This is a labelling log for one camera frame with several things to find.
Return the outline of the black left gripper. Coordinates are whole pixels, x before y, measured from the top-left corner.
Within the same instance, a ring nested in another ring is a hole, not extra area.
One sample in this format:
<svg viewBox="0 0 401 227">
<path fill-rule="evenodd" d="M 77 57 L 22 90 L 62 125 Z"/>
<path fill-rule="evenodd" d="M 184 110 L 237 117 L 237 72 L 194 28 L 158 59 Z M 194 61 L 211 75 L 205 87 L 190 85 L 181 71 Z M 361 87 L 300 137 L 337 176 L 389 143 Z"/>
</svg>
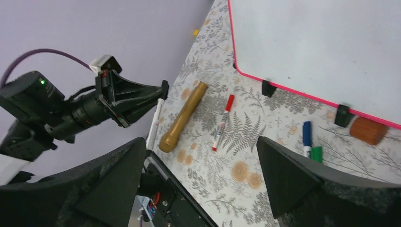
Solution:
<svg viewBox="0 0 401 227">
<path fill-rule="evenodd" d="M 160 86 L 144 85 L 109 72 L 109 100 L 114 121 L 123 128 L 138 121 L 165 100 L 166 80 Z M 0 105 L 16 120 L 0 144 L 3 155 L 34 161 L 44 151 L 55 150 L 54 140 L 75 142 L 75 135 L 109 119 L 95 91 L 66 100 L 64 94 L 38 71 L 28 72 L 0 90 Z"/>
</svg>

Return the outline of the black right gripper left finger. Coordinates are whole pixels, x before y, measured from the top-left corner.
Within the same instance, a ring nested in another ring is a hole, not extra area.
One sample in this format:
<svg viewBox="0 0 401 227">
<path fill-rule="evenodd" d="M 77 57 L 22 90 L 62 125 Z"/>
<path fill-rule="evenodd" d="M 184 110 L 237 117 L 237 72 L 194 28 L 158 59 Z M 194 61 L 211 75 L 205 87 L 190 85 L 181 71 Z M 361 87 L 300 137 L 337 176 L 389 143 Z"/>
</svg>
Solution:
<svg viewBox="0 0 401 227">
<path fill-rule="evenodd" d="M 3 227 L 126 227 L 147 150 L 141 137 L 37 182 L 0 188 Z"/>
</svg>

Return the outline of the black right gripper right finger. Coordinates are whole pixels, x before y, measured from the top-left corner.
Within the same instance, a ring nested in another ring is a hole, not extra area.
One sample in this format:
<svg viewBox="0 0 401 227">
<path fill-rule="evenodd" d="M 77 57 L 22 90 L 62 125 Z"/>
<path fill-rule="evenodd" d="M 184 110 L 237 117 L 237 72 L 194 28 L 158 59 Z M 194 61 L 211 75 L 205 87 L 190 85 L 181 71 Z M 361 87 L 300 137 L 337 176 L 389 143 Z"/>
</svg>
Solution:
<svg viewBox="0 0 401 227">
<path fill-rule="evenodd" d="M 401 187 L 351 175 L 260 136 L 272 215 L 283 227 L 398 227 Z"/>
</svg>

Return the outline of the white marker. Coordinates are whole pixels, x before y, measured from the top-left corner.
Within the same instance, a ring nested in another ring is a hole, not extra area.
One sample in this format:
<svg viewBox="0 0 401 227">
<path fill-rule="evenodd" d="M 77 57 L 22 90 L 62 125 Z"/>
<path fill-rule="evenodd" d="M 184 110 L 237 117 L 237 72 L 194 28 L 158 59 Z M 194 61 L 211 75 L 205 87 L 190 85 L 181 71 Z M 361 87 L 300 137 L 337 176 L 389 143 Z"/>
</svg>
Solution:
<svg viewBox="0 0 401 227">
<path fill-rule="evenodd" d="M 156 110 L 153 115 L 152 124 L 151 124 L 149 134 L 148 134 L 148 137 L 146 140 L 147 149 L 149 149 L 149 150 L 153 149 L 153 146 L 155 143 L 155 136 L 156 136 L 156 131 L 158 128 L 159 116 L 160 116 L 160 112 L 161 112 L 163 103 L 164 103 L 164 99 L 159 98 L 157 100 Z"/>
</svg>

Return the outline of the pink framed whiteboard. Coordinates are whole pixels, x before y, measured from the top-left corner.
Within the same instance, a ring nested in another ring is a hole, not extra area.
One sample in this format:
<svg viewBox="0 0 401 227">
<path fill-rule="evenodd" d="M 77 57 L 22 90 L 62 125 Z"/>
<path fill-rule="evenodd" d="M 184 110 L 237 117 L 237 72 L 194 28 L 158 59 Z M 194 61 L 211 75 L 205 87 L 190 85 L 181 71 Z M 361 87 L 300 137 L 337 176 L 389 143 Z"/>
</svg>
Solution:
<svg viewBox="0 0 401 227">
<path fill-rule="evenodd" d="M 230 0 L 244 76 L 401 126 L 398 0 Z"/>
</svg>

